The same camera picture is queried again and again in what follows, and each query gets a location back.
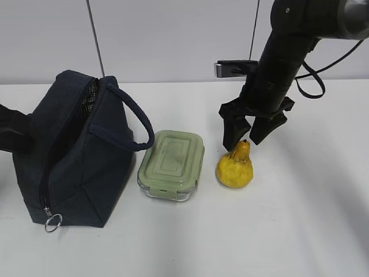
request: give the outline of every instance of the green lid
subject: green lid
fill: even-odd
[[[184,201],[196,188],[204,144],[197,134],[164,130],[146,151],[138,171],[138,184],[149,196]]]

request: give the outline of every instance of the bag strap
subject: bag strap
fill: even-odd
[[[133,140],[125,139],[122,136],[118,136],[114,132],[97,125],[91,125],[90,132],[119,148],[123,148],[129,151],[138,152],[141,150],[149,149],[155,142],[155,134],[149,118],[126,92],[112,84],[108,84],[107,89],[118,96],[123,101],[123,103],[126,104],[127,107],[136,115],[136,117],[140,120],[140,122],[147,130],[149,134],[149,140],[147,143],[136,143]]]

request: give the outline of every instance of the dark blue bag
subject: dark blue bag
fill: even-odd
[[[133,141],[122,101],[148,131],[147,143]],[[3,149],[14,152],[33,222],[46,224],[49,232],[60,225],[103,227],[130,175],[133,153],[154,143],[145,113],[119,89],[115,77],[98,80],[65,71],[27,121],[27,131],[16,136],[26,136],[29,143],[19,140],[14,149]]]

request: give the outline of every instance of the yellow pear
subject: yellow pear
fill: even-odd
[[[219,181],[232,189],[243,188],[254,178],[253,164],[250,160],[250,143],[240,141],[233,152],[221,157],[217,166]]]

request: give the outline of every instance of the mesh pocket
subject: mesh pocket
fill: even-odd
[[[59,143],[55,149],[56,155],[54,162],[60,161],[77,142],[83,127],[85,126],[86,120],[91,114],[96,103],[98,92],[99,88],[97,86],[97,80],[95,80],[88,88],[88,91],[81,102],[80,108],[77,110],[68,127],[65,129],[64,134],[60,137]]]

